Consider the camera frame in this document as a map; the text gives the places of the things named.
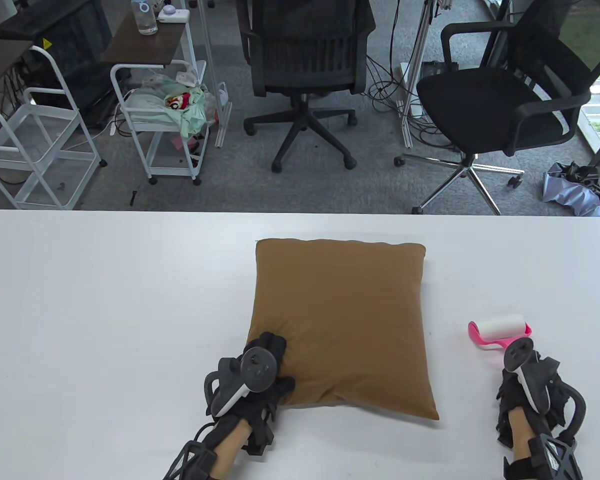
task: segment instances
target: brown pillow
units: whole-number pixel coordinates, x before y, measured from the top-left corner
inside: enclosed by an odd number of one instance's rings
[[[421,315],[419,244],[270,238],[256,246],[258,279],[247,341],[287,340],[283,405],[338,401],[438,420]]]

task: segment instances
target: chair backrest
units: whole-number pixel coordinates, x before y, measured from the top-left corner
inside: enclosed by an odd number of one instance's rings
[[[369,0],[253,0],[254,92],[360,93],[366,85]]]
[[[535,0],[508,36],[506,64],[552,98],[588,91],[600,77],[600,0]]]

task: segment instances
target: chair seat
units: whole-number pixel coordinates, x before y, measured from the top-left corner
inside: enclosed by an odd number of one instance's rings
[[[501,68],[471,68],[422,78],[418,96],[439,130],[466,154],[503,151],[514,110],[542,99],[520,78]],[[556,115],[540,114],[520,127],[518,149],[559,142]]]

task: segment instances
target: lint roller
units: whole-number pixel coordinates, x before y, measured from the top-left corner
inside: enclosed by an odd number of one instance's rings
[[[484,322],[469,322],[469,337],[484,350],[506,349],[520,338],[528,338],[531,327],[519,313]]]

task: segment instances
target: black glove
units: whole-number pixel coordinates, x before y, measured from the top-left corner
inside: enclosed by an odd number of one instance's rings
[[[498,424],[496,426],[496,430],[499,433],[498,441],[508,448],[513,448],[513,434],[509,421],[509,412],[517,407],[522,407],[524,416],[526,416],[529,426],[536,435],[551,435],[552,430],[557,425],[565,426],[565,405],[567,400],[569,400],[569,395],[560,384],[560,375],[556,373],[553,381],[547,385],[551,407],[547,414],[540,415],[531,407],[527,395],[518,381],[518,376],[503,369],[502,384],[496,396],[496,400],[500,400]]]
[[[282,359],[287,349],[286,339],[266,331],[259,338],[248,343],[243,354],[237,358],[238,363],[242,361],[245,352],[253,347],[269,350],[277,363],[277,373],[280,373]],[[275,421],[278,403],[295,388],[294,378],[276,377],[275,382],[265,391],[259,393],[252,391],[246,397],[239,398],[227,413],[213,419],[217,421],[217,425],[202,442],[210,450],[215,449],[233,431],[238,422],[245,419],[252,433],[243,450],[246,450],[249,455],[262,455],[266,446],[273,442],[273,432],[268,425],[268,420],[271,418],[271,421]],[[206,414],[211,414],[211,407],[207,407]]]

